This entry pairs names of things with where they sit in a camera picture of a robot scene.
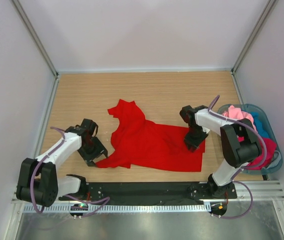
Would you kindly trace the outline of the red t shirt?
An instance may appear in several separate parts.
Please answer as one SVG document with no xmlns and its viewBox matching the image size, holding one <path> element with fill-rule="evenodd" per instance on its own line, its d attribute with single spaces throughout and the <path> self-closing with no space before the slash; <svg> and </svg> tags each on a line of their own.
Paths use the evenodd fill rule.
<svg viewBox="0 0 284 240">
<path fill-rule="evenodd" d="M 132 165 L 172 172 L 200 172 L 205 143 L 190 151 L 184 143 L 188 128 L 147 120 L 134 101 L 119 100 L 108 109 L 119 125 L 111 135 L 114 152 L 96 163 L 99 168 Z"/>
</svg>

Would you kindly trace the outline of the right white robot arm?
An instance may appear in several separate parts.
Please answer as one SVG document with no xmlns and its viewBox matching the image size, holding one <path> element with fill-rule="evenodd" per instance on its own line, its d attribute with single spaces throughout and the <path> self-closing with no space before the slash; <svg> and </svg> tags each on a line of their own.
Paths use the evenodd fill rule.
<svg viewBox="0 0 284 240">
<path fill-rule="evenodd" d="M 235 176 L 250 162 L 262 155 L 262 139 L 248 119 L 235 120 L 212 111 L 206 106 L 184 106 L 180 116 L 188 124 L 184 143 L 191 152 L 199 148 L 215 132 L 221 137 L 223 161 L 208 177 L 207 192 L 213 198 L 221 198 L 231 186 Z"/>
</svg>

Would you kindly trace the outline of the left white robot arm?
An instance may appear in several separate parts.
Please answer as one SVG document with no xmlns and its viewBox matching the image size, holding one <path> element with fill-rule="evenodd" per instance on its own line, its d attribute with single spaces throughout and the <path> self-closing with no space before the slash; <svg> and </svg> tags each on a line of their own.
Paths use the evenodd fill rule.
<svg viewBox="0 0 284 240">
<path fill-rule="evenodd" d="M 46 152 L 22 161 L 16 189 L 16 198 L 48 208 L 59 198 L 74 197 L 82 200 L 89 192 L 86 179 L 76 174 L 58 178 L 58 169 L 74 153 L 78 152 L 89 167 L 95 159 L 108 156 L 108 151 L 97 138 L 98 125 L 91 119 L 66 130 L 56 129 L 61 138 Z"/>
</svg>

